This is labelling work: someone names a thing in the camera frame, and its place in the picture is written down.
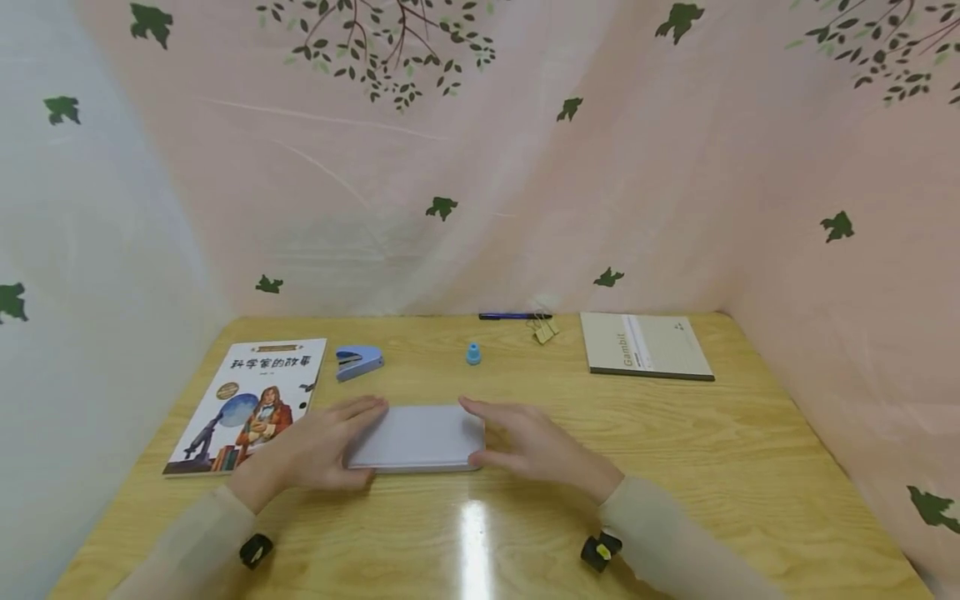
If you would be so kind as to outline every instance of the hand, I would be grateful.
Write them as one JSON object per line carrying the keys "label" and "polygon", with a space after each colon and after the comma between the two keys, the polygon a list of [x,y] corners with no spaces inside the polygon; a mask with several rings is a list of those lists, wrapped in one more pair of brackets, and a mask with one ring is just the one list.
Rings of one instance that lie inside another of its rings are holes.
{"label": "hand", "polygon": [[540,409],[523,404],[489,404],[460,396],[464,409],[503,427],[512,452],[481,450],[470,455],[475,467],[500,467],[527,479],[553,481],[579,488],[597,505],[623,481],[607,458],[587,450]]}
{"label": "hand", "polygon": [[344,450],[386,410],[383,398],[362,396],[311,411],[244,461],[227,486],[255,514],[291,487],[363,489],[373,469],[345,469]]}

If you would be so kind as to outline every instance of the wood grain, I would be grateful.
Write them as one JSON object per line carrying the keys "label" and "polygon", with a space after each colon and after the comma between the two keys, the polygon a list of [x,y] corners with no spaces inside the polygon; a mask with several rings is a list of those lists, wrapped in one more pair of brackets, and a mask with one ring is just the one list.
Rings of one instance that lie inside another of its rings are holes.
{"label": "wood grain", "polygon": [[[160,476],[230,344],[326,337],[312,407],[382,394],[393,404],[465,394],[536,404],[625,471],[654,480],[796,598],[928,598],[909,563],[824,450],[737,325],[691,318],[713,383],[591,375],[575,315],[538,346],[523,322],[476,317],[240,319],[224,329],[52,598],[102,598],[154,540],[222,478]],[[464,360],[477,342],[483,362]],[[346,383],[332,349],[383,349],[386,367]],[[276,543],[255,572],[232,568],[244,598],[659,597],[617,562],[579,559],[598,524],[583,498],[493,469],[385,475],[360,496],[290,491],[261,516]]]}

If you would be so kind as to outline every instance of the blue pen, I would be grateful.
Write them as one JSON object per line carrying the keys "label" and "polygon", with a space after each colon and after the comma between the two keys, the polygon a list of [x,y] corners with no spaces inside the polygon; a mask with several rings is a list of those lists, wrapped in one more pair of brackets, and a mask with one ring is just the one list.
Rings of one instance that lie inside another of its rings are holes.
{"label": "blue pen", "polygon": [[480,321],[500,321],[501,319],[553,319],[545,313],[480,313]]}

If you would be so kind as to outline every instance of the white wall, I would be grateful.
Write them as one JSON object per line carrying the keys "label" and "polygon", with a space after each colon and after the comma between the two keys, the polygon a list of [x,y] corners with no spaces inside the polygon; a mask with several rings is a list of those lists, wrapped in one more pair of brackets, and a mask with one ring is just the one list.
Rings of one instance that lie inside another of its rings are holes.
{"label": "white wall", "polygon": [[[127,10],[126,5],[118,5]],[[0,0],[0,581],[41,598],[230,318],[65,0]],[[44,98],[79,100],[52,126]]]}

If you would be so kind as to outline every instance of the book cover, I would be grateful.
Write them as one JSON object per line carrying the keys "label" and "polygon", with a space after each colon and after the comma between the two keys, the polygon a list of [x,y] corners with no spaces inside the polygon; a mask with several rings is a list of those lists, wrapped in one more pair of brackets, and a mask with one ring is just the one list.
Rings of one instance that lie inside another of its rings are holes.
{"label": "book cover", "polygon": [[590,372],[714,381],[687,317],[580,313]]}
{"label": "book cover", "polygon": [[306,414],[324,350],[326,339],[231,346],[163,474],[229,473],[281,435]]}

